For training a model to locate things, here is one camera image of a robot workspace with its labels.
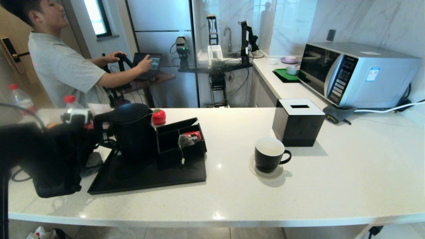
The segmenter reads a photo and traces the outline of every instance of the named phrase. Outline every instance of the gray t-shirt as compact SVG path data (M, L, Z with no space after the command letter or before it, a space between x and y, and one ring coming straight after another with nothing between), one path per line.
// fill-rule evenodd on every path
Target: gray t-shirt
M44 89L57 108L65 108L63 97L73 95L84 107L88 103L109 104L105 90L96 85L105 71L71 49L60 39L31 33L29 52Z

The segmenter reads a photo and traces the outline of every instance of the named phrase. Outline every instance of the purple plate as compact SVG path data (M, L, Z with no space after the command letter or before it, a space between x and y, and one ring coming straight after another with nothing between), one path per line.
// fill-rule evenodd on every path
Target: purple plate
M298 63L298 59L294 59L294 60L287 60L286 58L282 57L281 58L281 62L285 63L285 64L297 64Z

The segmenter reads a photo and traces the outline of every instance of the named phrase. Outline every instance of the window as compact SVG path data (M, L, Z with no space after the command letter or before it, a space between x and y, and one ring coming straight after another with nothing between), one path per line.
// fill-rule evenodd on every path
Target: window
M102 0L84 0L84 3L97 38L111 36L112 32Z

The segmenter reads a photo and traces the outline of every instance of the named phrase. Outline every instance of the microwave oven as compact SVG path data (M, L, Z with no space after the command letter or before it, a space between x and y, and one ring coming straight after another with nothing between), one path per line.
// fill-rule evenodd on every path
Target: microwave oven
M421 58L358 43L307 43L298 79L339 108L392 108L421 64Z

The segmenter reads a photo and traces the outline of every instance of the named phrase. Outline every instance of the white cable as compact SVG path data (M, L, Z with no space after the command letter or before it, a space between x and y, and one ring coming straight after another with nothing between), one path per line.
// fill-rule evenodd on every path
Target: white cable
M398 110L398 109L401 109L401 108L404 108L404 107L408 107L408 106L411 106L411 105L421 105L421 104L425 104L425 101L417 102L417 103L410 103L410 104L406 104L406 105L401 105L401 106L398 106L398 107L395 107L395 108L392 108L392 109L389 109L389 110L386 110L386 111L356 110L354 112L388 113L388 112L391 112L391 111L394 111L394 110Z

